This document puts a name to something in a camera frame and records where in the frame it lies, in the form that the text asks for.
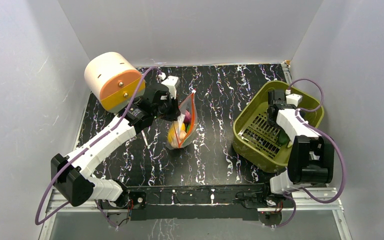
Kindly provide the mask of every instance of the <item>olive green basket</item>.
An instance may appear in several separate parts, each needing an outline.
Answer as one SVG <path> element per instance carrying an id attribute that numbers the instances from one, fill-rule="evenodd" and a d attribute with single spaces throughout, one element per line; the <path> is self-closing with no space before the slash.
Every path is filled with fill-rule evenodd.
<path id="1" fill-rule="evenodd" d="M 283 81 L 267 82 L 233 123 L 233 149 L 267 173 L 275 173 L 286 167 L 292 149 L 277 144 L 280 129 L 267 123 L 269 91 L 286 90 L 288 86 Z M 319 105 L 314 97 L 294 87 L 291 93 L 302 95 L 302 102 L 298 106 L 300 108 L 314 109 Z M 325 110 L 321 107 L 315 112 L 306 113 L 304 119 L 317 128 L 324 114 Z"/>

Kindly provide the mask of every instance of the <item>black table surface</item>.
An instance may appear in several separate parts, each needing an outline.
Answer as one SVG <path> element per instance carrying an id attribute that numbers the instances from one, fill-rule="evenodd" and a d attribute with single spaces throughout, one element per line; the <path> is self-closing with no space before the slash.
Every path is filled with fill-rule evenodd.
<path id="1" fill-rule="evenodd" d="M 198 114 L 194 142 L 183 148 L 166 148 L 170 122 L 157 119 L 142 134 L 117 148 L 94 175 L 136 186 L 243 185 L 266 183 L 265 173 L 232 148 L 233 122 L 267 81 L 285 81 L 280 64 L 161 67 L 180 78 L 179 102 L 196 90 Z M 154 71 L 146 84 L 157 83 Z M 86 143 L 114 117 L 91 93 L 82 121 L 78 145 Z"/>

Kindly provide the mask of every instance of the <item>transparent plastic bag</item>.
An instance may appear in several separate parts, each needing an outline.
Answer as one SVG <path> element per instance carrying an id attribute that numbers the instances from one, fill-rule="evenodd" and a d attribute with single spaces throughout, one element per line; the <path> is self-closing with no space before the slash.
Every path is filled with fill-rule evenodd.
<path id="1" fill-rule="evenodd" d="M 191 144 L 196 136 L 198 125 L 195 108 L 195 91 L 183 100 L 179 106 L 180 116 L 171 123 L 168 129 L 167 148 L 181 149 Z"/>

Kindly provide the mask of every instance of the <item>gray wall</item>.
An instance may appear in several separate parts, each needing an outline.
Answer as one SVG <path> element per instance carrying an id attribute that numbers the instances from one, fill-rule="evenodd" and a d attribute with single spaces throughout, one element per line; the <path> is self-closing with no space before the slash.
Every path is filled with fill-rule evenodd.
<path id="1" fill-rule="evenodd" d="M 290 60 L 322 0 L 59 0 L 89 58 L 134 66 Z"/>
<path id="2" fill-rule="evenodd" d="M 37 239 L 50 160 L 73 149 L 89 59 L 56 0 L 0 0 L 0 240 Z"/>
<path id="3" fill-rule="evenodd" d="M 325 0 L 291 67 L 325 92 L 322 129 L 345 156 L 341 199 L 353 238 L 384 239 L 384 1 Z"/>

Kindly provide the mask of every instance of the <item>yellow fruit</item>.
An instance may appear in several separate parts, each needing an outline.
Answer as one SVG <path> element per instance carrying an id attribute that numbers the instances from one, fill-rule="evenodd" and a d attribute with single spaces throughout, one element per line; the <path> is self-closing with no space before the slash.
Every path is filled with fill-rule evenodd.
<path id="1" fill-rule="evenodd" d="M 173 140 L 176 139 L 175 128 L 178 129 L 178 126 L 179 126 L 178 122 L 175 121 L 174 124 L 172 124 L 171 127 L 170 127 L 170 129 L 168 130 L 168 136 L 167 136 L 167 138 L 168 138 L 168 143 L 169 143 L 169 144 L 172 144 Z M 186 126 L 185 126 L 184 123 L 182 123 L 182 124 L 181 124 L 181 127 L 180 127 L 180 131 L 185 131 L 185 130 L 186 130 Z M 182 138 L 180 137 L 180 133 L 177 133 L 177 136 L 179 137 L 179 142 L 180 142 L 181 139 L 182 139 Z"/>
<path id="2" fill-rule="evenodd" d="M 179 135 L 179 140 L 180 141 L 183 141 L 183 139 L 185 139 L 185 137 L 186 137 L 186 132 L 185 131 L 180 131 L 180 135 Z"/>

